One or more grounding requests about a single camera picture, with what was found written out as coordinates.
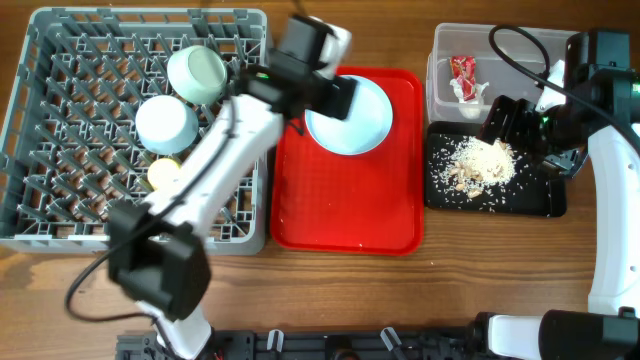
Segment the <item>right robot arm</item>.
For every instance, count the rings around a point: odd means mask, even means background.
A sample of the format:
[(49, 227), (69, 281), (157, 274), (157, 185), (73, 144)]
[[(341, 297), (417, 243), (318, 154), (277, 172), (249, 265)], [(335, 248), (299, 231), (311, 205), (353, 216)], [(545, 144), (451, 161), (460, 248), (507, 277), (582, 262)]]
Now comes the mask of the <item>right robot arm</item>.
[(596, 183), (596, 265), (585, 312), (542, 316), (481, 313), (470, 326), (473, 353), (513, 359), (636, 359), (639, 356), (639, 74), (625, 32), (592, 29), (568, 38), (564, 81), (535, 74), (488, 41), (507, 64), (564, 95), (541, 111), (521, 99), (494, 100), (479, 139), (500, 139), (555, 173), (553, 157), (582, 149)]

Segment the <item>pale blue round plate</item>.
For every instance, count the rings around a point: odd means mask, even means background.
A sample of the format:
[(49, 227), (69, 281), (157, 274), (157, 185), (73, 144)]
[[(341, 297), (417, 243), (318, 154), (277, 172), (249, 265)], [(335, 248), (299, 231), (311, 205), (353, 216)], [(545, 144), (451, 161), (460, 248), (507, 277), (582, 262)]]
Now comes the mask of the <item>pale blue round plate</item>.
[(342, 79), (356, 82), (355, 93), (344, 120), (307, 110), (305, 125), (311, 137), (324, 149), (354, 156), (380, 145), (390, 133), (393, 109), (389, 97), (375, 82), (357, 75)]

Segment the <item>rice and peanut leftovers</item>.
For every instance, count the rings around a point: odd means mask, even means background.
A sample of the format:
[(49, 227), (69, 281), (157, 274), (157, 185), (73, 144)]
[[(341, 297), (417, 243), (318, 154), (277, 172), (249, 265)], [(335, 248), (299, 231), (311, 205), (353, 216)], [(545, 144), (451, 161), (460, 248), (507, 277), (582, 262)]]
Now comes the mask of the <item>rice and peanut leftovers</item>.
[(444, 136), (444, 145), (432, 156), (435, 194), (451, 205), (479, 201), (481, 210), (506, 204), (507, 186), (518, 174), (521, 159), (501, 140), (492, 144), (473, 136)]

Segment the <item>red snack wrapper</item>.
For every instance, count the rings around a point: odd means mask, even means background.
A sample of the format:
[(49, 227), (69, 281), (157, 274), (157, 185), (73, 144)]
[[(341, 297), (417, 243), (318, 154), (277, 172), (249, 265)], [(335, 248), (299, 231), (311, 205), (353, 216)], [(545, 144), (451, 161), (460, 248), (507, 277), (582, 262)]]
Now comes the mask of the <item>red snack wrapper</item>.
[(473, 56), (452, 56), (450, 58), (452, 79), (463, 86), (466, 96), (471, 93), (471, 87), (476, 84), (476, 59)]

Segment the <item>mint green bowl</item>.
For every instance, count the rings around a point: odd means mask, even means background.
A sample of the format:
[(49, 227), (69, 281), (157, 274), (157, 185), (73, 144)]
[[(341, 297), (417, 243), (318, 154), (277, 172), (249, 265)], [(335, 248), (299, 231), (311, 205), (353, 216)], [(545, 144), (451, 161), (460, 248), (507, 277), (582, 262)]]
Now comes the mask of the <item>mint green bowl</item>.
[(214, 104), (228, 80), (225, 62), (214, 50), (202, 45), (174, 52), (168, 60), (167, 75), (175, 92), (196, 105)]

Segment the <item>light blue bowl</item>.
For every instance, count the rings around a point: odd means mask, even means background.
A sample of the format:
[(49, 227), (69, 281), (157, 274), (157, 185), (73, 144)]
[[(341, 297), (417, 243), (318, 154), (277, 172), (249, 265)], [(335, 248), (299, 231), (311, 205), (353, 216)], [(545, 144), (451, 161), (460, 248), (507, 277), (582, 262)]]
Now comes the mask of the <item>light blue bowl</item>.
[(178, 98), (158, 95), (137, 110), (135, 127), (141, 144), (159, 155), (177, 154), (188, 148), (198, 135), (194, 110)]

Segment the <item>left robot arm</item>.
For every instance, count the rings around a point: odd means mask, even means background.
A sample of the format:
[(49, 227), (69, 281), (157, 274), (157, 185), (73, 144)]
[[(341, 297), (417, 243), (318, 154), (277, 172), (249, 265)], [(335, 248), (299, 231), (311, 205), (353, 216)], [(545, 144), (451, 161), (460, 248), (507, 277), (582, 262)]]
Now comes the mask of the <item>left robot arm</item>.
[(139, 205), (112, 207), (108, 275), (151, 318), (173, 356), (198, 358), (212, 335), (200, 307), (211, 279), (205, 241), (248, 167), (306, 111), (335, 120), (349, 114), (356, 83), (336, 70), (351, 39), (344, 28), (291, 16), (269, 65), (240, 73), (176, 184)]

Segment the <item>yellow plastic cup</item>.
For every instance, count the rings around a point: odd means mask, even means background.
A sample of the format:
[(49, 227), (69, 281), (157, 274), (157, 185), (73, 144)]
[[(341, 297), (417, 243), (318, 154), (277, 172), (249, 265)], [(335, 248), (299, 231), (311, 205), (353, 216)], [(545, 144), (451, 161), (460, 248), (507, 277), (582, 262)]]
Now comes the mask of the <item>yellow plastic cup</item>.
[(171, 158), (155, 160), (147, 170), (147, 181), (154, 190), (173, 184), (178, 178), (181, 165)]

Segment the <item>white tissue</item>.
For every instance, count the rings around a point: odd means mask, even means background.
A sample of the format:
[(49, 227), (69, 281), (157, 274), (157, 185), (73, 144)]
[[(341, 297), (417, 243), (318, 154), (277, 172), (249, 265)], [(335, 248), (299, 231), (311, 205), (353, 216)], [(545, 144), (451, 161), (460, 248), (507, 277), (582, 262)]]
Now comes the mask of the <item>white tissue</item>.
[(458, 102), (463, 104), (463, 107), (459, 109), (462, 116), (470, 120), (479, 119), (481, 115), (481, 106), (484, 105), (483, 92), (490, 83), (486, 82), (483, 84), (473, 85), (469, 96), (465, 95), (463, 86), (460, 85), (457, 80), (452, 79), (450, 81), (450, 85), (453, 87), (453, 92), (458, 99)]

